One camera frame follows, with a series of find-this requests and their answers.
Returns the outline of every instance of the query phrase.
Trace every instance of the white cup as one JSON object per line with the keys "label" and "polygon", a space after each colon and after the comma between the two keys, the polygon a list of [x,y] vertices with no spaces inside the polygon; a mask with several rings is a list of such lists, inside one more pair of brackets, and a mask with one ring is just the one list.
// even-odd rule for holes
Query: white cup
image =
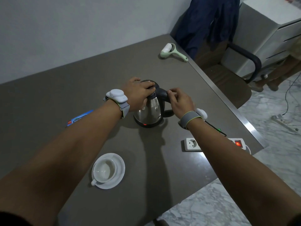
{"label": "white cup", "polygon": [[110,181],[116,174],[116,163],[112,159],[104,158],[94,165],[94,179],[91,182],[95,186],[97,182],[105,183]]}

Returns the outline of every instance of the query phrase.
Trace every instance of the gray tabletop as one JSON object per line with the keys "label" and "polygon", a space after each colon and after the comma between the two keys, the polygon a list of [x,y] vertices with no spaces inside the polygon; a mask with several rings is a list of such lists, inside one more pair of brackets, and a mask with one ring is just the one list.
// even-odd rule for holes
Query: gray tabletop
{"label": "gray tabletop", "polygon": [[[62,132],[69,119],[102,105],[106,92],[132,76],[154,80],[166,90],[182,88],[228,137],[243,138],[252,153],[265,147],[190,58],[187,63],[159,59],[169,42],[174,40],[162,35],[0,85],[0,177]],[[181,141],[192,135],[177,122],[173,116],[145,129],[131,113],[121,120],[98,157],[120,155],[126,165],[123,180],[110,190],[91,187],[90,168],[62,208],[60,225],[143,225],[216,179],[202,152],[183,151]]]}

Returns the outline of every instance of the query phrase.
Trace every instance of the red indicator light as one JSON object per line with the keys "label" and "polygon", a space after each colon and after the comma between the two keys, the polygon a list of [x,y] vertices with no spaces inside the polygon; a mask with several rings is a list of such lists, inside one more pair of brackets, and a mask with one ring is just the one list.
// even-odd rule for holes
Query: red indicator light
{"label": "red indicator light", "polygon": [[241,142],[239,140],[235,140],[235,144],[239,147],[241,147]]}

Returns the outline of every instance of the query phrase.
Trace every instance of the white marble tile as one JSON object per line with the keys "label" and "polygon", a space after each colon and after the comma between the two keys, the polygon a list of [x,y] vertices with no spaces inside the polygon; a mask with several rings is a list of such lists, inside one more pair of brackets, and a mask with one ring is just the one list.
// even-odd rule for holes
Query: white marble tile
{"label": "white marble tile", "polygon": [[[269,143],[269,147],[255,154],[255,157],[301,195],[301,137],[289,133],[271,120],[272,115],[286,111],[285,92],[296,77],[294,75],[284,81],[277,92],[268,87],[264,87],[261,93],[252,92],[250,100],[239,110]],[[301,128],[301,77],[291,87],[287,100],[289,110],[286,119]],[[165,212],[159,219],[164,219],[170,226],[250,225],[219,179]]]}

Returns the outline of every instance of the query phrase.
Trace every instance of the wearable device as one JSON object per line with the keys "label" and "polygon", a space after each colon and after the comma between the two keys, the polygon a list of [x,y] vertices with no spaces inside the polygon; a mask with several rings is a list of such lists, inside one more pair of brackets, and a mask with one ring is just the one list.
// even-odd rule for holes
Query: wearable device
{"label": "wearable device", "polygon": [[187,129],[187,124],[194,118],[202,118],[205,121],[207,117],[208,116],[204,110],[197,108],[195,111],[185,113],[178,123],[182,128]]}
{"label": "wearable device", "polygon": [[112,99],[115,101],[122,111],[122,118],[125,118],[129,112],[130,105],[126,102],[128,98],[124,95],[124,92],[120,89],[113,89],[110,92],[106,93],[106,96],[103,98],[104,101]]}

